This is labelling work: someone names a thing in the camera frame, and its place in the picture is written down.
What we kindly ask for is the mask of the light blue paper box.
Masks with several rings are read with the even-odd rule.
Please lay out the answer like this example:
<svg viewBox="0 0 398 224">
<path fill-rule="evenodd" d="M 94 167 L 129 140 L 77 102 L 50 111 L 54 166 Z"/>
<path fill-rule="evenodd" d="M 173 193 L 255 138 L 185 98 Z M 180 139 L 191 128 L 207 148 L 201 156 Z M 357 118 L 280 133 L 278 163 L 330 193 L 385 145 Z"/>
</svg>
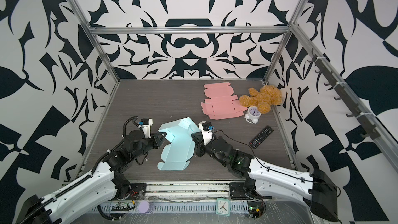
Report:
<svg viewBox="0 0 398 224">
<path fill-rule="evenodd" d="M 161 153 L 162 162 L 158 163 L 160 171 L 183 171 L 190 164 L 195 150 L 192 134 L 200 132 L 191 118 L 183 118 L 160 126 L 159 132 L 166 133 L 170 142 Z"/>
</svg>

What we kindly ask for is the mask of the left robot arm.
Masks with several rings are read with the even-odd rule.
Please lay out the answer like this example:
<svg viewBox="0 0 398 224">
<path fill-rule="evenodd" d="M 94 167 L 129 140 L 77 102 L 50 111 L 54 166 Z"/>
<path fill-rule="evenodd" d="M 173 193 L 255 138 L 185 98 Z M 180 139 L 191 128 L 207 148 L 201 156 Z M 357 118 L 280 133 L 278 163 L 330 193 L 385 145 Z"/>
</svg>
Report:
<svg viewBox="0 0 398 224">
<path fill-rule="evenodd" d="M 98 205 L 130 196 L 130 182 L 124 171 L 162 146 L 166 132 L 145 137 L 142 130 L 134 130 L 105 152 L 93 169 L 73 182 L 42 198 L 28 198 L 17 218 L 19 224 L 69 224 Z"/>
</svg>

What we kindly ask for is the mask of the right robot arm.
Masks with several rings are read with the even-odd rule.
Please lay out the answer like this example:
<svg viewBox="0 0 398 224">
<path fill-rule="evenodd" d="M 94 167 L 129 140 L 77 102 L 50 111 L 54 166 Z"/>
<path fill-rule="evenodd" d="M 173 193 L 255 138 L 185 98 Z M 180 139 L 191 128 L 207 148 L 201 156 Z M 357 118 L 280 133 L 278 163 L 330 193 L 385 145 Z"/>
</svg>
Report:
<svg viewBox="0 0 398 224">
<path fill-rule="evenodd" d="M 321 170 L 301 172 L 267 163 L 254 155 L 234 149 L 222 136 L 192 134 L 198 157 L 208 154 L 232 175 L 245 180 L 243 191 L 250 198 L 282 198 L 309 207 L 314 215 L 338 221 L 338 187 Z"/>
</svg>

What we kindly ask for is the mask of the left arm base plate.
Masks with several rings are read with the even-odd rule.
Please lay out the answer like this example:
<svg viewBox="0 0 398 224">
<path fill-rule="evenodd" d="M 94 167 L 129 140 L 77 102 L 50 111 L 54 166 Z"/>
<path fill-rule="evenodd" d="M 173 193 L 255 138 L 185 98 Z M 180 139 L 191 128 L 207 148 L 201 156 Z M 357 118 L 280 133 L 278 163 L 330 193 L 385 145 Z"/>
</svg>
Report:
<svg viewBox="0 0 398 224">
<path fill-rule="evenodd" d="M 146 196 L 146 183 L 132 183 L 129 186 L 128 192 L 118 198 L 119 201 L 135 201 L 143 200 Z"/>
</svg>

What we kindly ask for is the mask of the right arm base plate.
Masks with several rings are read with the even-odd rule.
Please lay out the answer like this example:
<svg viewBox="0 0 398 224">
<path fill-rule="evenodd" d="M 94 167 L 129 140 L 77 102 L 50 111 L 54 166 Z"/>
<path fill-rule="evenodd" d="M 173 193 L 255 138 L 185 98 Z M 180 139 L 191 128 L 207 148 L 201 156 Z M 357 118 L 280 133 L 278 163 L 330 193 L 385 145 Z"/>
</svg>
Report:
<svg viewBox="0 0 398 224">
<path fill-rule="evenodd" d="M 261 196 L 255 191 L 255 181 L 229 183 L 230 198 L 233 200 L 270 200 L 272 196 Z"/>
</svg>

